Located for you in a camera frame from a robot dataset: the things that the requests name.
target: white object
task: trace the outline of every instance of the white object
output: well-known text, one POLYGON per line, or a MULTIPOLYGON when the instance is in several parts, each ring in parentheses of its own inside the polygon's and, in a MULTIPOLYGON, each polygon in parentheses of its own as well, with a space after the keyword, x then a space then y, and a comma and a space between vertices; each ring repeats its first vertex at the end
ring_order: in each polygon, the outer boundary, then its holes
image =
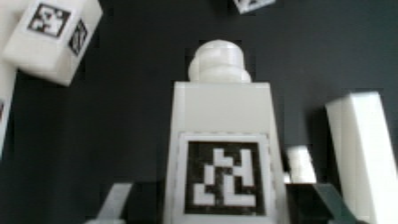
POLYGON ((104 203, 98 218, 89 220, 86 224, 125 224, 125 220, 119 219, 128 194, 132 191, 134 184, 114 184, 109 197, 104 203))
MULTIPOLYGON (((9 41, 11 33, 16 26, 16 18, 8 8, 0 8, 0 56, 4 46, 9 41)), ((16 67, 2 60, 0 57, 0 157, 4 149, 4 139, 8 133, 9 111, 15 92, 16 67)))
POLYGON ((0 9, 8 10, 11 15, 20 18, 31 1, 32 0, 0 0, 0 9))
POLYGON ((189 77, 192 82, 249 83, 244 52, 235 43, 210 41, 198 49, 191 63, 189 77))
POLYGON ((178 82, 164 223, 288 224, 288 217, 269 83, 178 82))
POLYGON ((294 146, 288 148, 288 159, 292 169, 292 183, 317 183, 313 159, 308 146, 294 146))
POLYGON ((397 224, 398 176, 379 93, 350 94, 327 104, 327 114, 349 208, 370 224, 397 224))
POLYGON ((102 18, 98 0, 38 0, 24 13, 4 58, 68 86, 102 18))
POLYGON ((276 2, 276 0, 233 0, 233 1, 239 7, 240 14, 251 12, 253 10, 265 7, 276 2))

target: white cube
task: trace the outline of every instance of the white cube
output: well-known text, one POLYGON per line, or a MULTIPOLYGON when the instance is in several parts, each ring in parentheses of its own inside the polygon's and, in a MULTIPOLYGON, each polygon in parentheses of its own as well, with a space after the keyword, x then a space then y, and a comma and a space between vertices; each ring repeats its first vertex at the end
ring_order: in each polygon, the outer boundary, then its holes
POLYGON ((11 16, 22 17, 32 0, 0 0, 0 9, 11 12, 11 16))
POLYGON ((40 0, 24 13, 4 59, 40 78, 70 85, 102 18, 98 0, 40 0))

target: white rectangular block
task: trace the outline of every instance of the white rectangular block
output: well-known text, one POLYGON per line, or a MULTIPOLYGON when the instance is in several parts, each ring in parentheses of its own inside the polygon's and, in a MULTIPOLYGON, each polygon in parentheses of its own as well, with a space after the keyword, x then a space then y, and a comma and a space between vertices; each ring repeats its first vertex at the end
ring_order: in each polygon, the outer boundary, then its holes
MULTIPOLYGON (((15 30, 16 22, 18 21, 16 17, 13 16, 13 12, 8 9, 0 8, 0 56, 4 46, 9 41, 11 33, 15 30)), ((4 62, 0 57, 0 158, 4 149, 4 138, 8 133, 15 80, 16 80, 16 67, 4 62)))
POLYGON ((25 72, 66 86, 102 13, 98 0, 36 0, 11 36, 6 60, 25 72))
POLYGON ((343 197, 370 224, 397 224, 398 176, 377 92, 350 94, 327 104, 343 197))
POLYGON ((175 85, 166 224, 288 224, 269 83, 175 85))
POLYGON ((0 9, 13 12, 13 16, 20 19, 32 0, 0 0, 0 9))

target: black surface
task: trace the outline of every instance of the black surface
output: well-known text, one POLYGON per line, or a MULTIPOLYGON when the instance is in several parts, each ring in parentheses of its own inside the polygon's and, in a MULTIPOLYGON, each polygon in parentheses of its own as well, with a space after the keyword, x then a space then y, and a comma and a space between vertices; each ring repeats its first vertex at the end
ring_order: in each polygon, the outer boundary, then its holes
POLYGON ((333 184, 287 184, 292 224, 363 224, 333 184))
MULTIPOLYGON (((324 105, 352 91, 381 91, 397 150, 397 0, 278 0, 244 16, 233 0, 104 0, 102 5, 72 87, 18 75, 2 224, 82 223, 114 182, 164 181, 173 82, 187 80, 208 40, 242 46, 255 81, 272 84, 281 146, 311 145, 320 180, 336 181, 324 105)), ((160 200, 146 191, 128 206, 157 207, 160 200)), ((128 214, 155 223, 157 212, 128 214)))

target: white box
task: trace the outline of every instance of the white box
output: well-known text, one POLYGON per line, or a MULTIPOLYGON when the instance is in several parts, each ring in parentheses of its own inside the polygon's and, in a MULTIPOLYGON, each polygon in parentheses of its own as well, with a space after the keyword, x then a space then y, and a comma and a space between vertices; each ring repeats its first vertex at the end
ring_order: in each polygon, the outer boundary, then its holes
POLYGON ((166 224, 290 223, 279 153, 269 83, 178 82, 173 105, 166 224), (233 174, 221 175, 219 169, 226 169, 226 172, 233 174), (242 178, 242 187, 240 184, 233 184, 233 178, 235 180, 242 178), (207 193, 210 185, 214 190, 217 187, 223 188, 219 193, 207 193))
POLYGON ((377 92, 350 94, 327 104, 343 197, 356 217, 397 224, 398 176, 377 92))
POLYGON ((98 0, 38 0, 16 26, 4 58, 38 77, 70 85, 102 18, 98 0))

